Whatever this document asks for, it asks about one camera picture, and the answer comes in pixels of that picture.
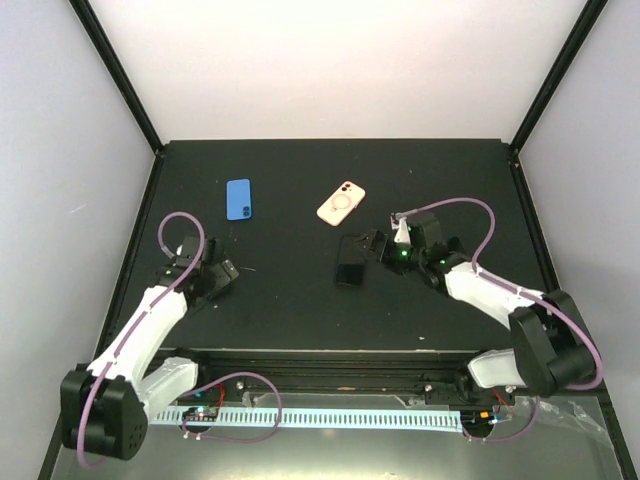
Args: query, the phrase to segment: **blue phone case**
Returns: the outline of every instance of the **blue phone case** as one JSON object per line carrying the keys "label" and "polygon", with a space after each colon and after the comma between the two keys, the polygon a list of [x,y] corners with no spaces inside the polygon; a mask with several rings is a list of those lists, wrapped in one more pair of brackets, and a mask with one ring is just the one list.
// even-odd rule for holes
{"label": "blue phone case", "polygon": [[251,183],[249,179],[227,182],[227,219],[247,220],[251,218]]}

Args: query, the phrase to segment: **gray wall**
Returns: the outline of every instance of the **gray wall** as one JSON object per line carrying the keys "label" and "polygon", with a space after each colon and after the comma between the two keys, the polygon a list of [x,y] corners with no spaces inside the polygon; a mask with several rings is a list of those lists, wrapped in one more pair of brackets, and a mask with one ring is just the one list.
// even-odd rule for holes
{"label": "gray wall", "polygon": [[609,2],[522,153],[640,468],[640,3]]}
{"label": "gray wall", "polygon": [[63,0],[0,10],[0,475],[33,479],[87,361],[152,154]]}

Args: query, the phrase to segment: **black frame post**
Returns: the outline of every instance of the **black frame post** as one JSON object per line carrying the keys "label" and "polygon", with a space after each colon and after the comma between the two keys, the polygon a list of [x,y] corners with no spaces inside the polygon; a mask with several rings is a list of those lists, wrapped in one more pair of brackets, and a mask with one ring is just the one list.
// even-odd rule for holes
{"label": "black frame post", "polygon": [[588,0],[585,4],[571,33],[569,33],[567,40],[564,42],[560,53],[556,57],[555,62],[553,62],[547,78],[544,79],[536,98],[533,100],[529,111],[511,141],[511,149],[515,153],[520,152],[522,147],[524,147],[529,135],[531,135],[542,113],[545,108],[547,108],[549,100],[551,100],[562,78],[565,73],[567,73],[567,70],[569,70],[573,59],[576,57],[580,47],[582,47],[582,44],[606,4],[607,0]]}
{"label": "black frame post", "polygon": [[89,34],[89,38],[96,47],[100,58],[102,58],[102,61],[107,67],[107,70],[109,70],[111,78],[113,78],[118,90],[120,90],[124,101],[127,102],[129,110],[131,110],[131,113],[136,119],[136,122],[138,122],[147,142],[149,142],[151,150],[153,150],[156,155],[160,154],[164,149],[164,145],[156,133],[155,128],[153,128],[151,119],[142,106],[142,102],[140,101],[140,98],[138,98],[138,94],[134,90],[131,81],[129,81],[129,77],[127,77],[120,60],[111,46],[111,43],[107,38],[107,34],[102,29],[102,25],[100,25],[100,21],[98,20],[98,17],[96,17],[93,8],[91,8],[89,1],[69,0],[69,3],[71,3],[71,6],[76,11],[76,15],[82,22],[87,34]]}

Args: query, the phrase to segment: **black table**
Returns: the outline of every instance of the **black table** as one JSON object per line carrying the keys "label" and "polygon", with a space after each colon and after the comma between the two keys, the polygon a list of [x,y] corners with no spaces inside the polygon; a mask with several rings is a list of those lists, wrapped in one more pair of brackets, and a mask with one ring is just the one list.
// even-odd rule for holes
{"label": "black table", "polygon": [[[228,180],[249,178],[253,217],[230,222]],[[316,209],[345,180],[367,194],[338,227]],[[156,230],[170,212],[196,215],[220,237],[240,277],[215,304],[183,319],[165,348],[329,351],[477,351],[509,346],[506,329],[468,305],[417,282],[367,267],[361,288],[339,287],[333,274],[340,238],[370,228],[390,230],[389,214],[449,197],[470,196],[495,210],[497,231],[484,267],[543,288],[512,179],[507,146],[499,140],[264,140],[174,141],[144,225],[118,328],[134,311],[153,272],[167,259]],[[474,205],[436,212],[446,236],[469,252],[486,234],[488,217]],[[172,221],[175,248],[187,220]]]}

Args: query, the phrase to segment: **purple cable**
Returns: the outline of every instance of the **purple cable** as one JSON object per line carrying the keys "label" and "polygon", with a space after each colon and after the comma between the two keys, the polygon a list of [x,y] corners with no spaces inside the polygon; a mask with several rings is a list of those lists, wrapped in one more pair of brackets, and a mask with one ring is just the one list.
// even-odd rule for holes
{"label": "purple cable", "polygon": [[[202,224],[198,221],[198,219],[196,217],[194,217],[193,215],[191,215],[190,213],[187,213],[187,212],[173,212],[173,213],[170,213],[169,215],[164,217],[162,222],[160,222],[160,226],[158,227],[158,243],[160,244],[160,248],[162,249],[162,251],[167,256],[173,257],[173,253],[171,252],[171,250],[169,250],[167,248],[167,246],[164,243],[164,239],[162,237],[162,233],[164,231],[164,227],[167,224],[167,222],[169,220],[171,220],[172,218],[175,218],[175,217],[184,217],[184,218],[186,218],[188,220],[191,220],[191,222],[198,229],[198,233],[200,234],[200,245],[198,246],[198,251],[196,252],[195,257],[193,257],[193,260],[191,261],[189,266],[186,268],[186,270],[184,272],[182,272],[182,274],[178,278],[176,278],[160,295],[158,295],[149,304],[150,308],[155,307],[158,304],[158,302],[160,302],[160,300],[162,300],[165,296],[167,296],[169,294],[169,292],[173,291],[173,289],[176,288],[180,284],[180,282],[182,282],[185,278],[187,278],[187,276],[195,268],[196,263],[198,263],[198,260],[200,260],[200,257],[202,256],[202,252],[204,251],[205,239],[204,239],[204,229],[202,228]],[[133,334],[135,329],[138,328],[138,325],[140,325],[140,323],[142,322],[142,320],[146,316],[147,316],[147,312],[144,311],[138,316],[138,318],[136,318],[135,322],[133,322],[133,325],[131,326],[131,328],[122,337],[122,341],[115,348],[115,350],[113,352],[114,359],[118,358],[118,355],[120,355],[120,352],[122,351],[122,348],[125,346],[125,344],[129,340],[129,338],[131,337],[131,335]],[[86,456],[85,456],[85,452],[84,452],[84,440],[85,440],[85,436],[86,436],[86,432],[87,432],[87,424],[89,422],[89,414],[91,413],[91,407],[93,406],[93,400],[95,399],[96,394],[98,393],[98,389],[100,388],[100,385],[102,385],[102,382],[104,381],[105,377],[107,376],[107,372],[113,366],[113,364],[114,364],[114,362],[108,362],[105,365],[105,367],[102,370],[102,372],[100,372],[100,375],[98,375],[98,378],[96,378],[95,382],[93,382],[93,386],[91,387],[91,390],[89,391],[89,395],[87,396],[87,400],[86,400],[86,402],[84,404],[84,407],[82,409],[82,415],[80,417],[80,425],[78,426],[78,439],[76,441],[76,456],[78,458],[78,463],[83,468],[86,468],[86,469],[95,468],[95,467],[97,467],[98,465],[100,465],[104,461],[104,458],[102,458],[102,459],[98,460],[96,463],[91,463],[90,464],[90,463],[87,462],[87,459],[86,459]]]}
{"label": "purple cable", "polygon": [[253,437],[253,438],[234,438],[234,437],[225,437],[221,435],[193,434],[192,432],[189,432],[187,430],[187,427],[186,427],[187,419],[185,419],[184,422],[182,422],[182,431],[185,432],[185,435],[187,436],[199,435],[200,438],[206,438],[210,440],[224,440],[225,442],[232,442],[232,443],[258,443],[268,438],[271,438],[271,436],[273,436],[273,434],[276,433],[276,430],[278,429],[278,425],[280,425],[280,422],[282,421],[282,397],[280,396],[280,392],[278,392],[278,389],[276,388],[276,386],[273,383],[271,383],[271,381],[268,378],[265,378],[262,375],[259,375],[257,373],[253,373],[253,372],[231,373],[229,375],[225,375],[224,377],[220,377],[217,380],[214,380],[213,382],[208,383],[203,387],[197,388],[195,390],[191,390],[190,392],[187,392],[184,395],[181,395],[181,397],[188,397],[190,395],[195,395],[196,393],[204,392],[205,390],[209,390],[210,388],[213,388],[216,385],[226,382],[227,380],[231,380],[232,378],[238,378],[238,377],[256,378],[261,382],[264,382],[275,394],[276,401],[278,402],[278,415],[276,416],[276,421],[274,422],[271,429],[267,433],[260,435],[258,437]]}
{"label": "purple cable", "polygon": [[531,414],[531,418],[529,419],[529,423],[527,423],[527,426],[524,427],[519,432],[516,432],[513,435],[509,435],[508,437],[502,437],[502,438],[478,438],[478,437],[471,436],[471,434],[469,432],[467,432],[467,430],[464,427],[462,427],[462,434],[465,437],[467,437],[469,440],[476,440],[476,441],[482,442],[482,443],[505,443],[505,442],[510,442],[510,441],[516,440],[516,439],[522,437],[523,435],[525,435],[526,433],[528,433],[529,430],[531,430],[533,428],[533,426],[535,425],[536,419],[538,418],[538,414],[539,413],[540,413],[540,397],[536,397],[536,404],[533,407],[533,413]]}
{"label": "purple cable", "polygon": [[477,198],[470,198],[470,197],[449,198],[447,200],[442,200],[440,202],[431,203],[421,208],[416,208],[414,210],[409,210],[407,212],[397,213],[396,217],[400,217],[400,218],[409,217],[411,215],[415,215],[418,212],[431,210],[433,208],[441,207],[443,205],[449,205],[451,203],[475,203],[476,205],[480,205],[482,208],[484,208],[489,214],[489,231],[487,232],[487,235],[484,237],[484,240],[482,241],[482,243],[480,243],[476,251],[473,253],[473,256],[471,257],[471,267],[473,268],[473,271],[476,272],[476,274],[479,277],[482,277],[485,280],[490,281],[494,285],[497,285],[498,287],[504,290],[507,290],[509,292],[512,292],[516,295],[521,296],[522,298],[525,298],[531,302],[534,302],[540,305],[541,307],[547,309],[551,313],[553,313],[556,317],[562,320],[571,330],[573,330],[573,332],[578,336],[578,338],[580,338],[580,340],[582,340],[582,342],[585,344],[585,346],[589,350],[589,353],[591,353],[591,356],[593,357],[593,362],[595,363],[595,366],[596,366],[596,374],[593,380],[583,384],[569,385],[567,388],[570,390],[590,390],[600,385],[600,382],[602,382],[603,371],[604,371],[604,366],[602,364],[602,357],[600,356],[598,349],[593,344],[591,339],[580,329],[580,327],[573,320],[571,320],[566,314],[561,312],[554,305],[550,304],[545,300],[542,300],[541,298],[536,297],[535,295],[532,295],[526,289],[523,289],[514,283],[501,279],[500,277],[497,277],[487,271],[484,271],[482,268],[478,267],[478,257],[480,256],[484,248],[487,246],[487,244],[491,240],[491,237],[493,237],[493,233],[495,232],[495,229],[496,229],[496,216],[493,213],[493,210],[491,209],[491,207],[486,202],[483,202],[482,200],[478,200]]}

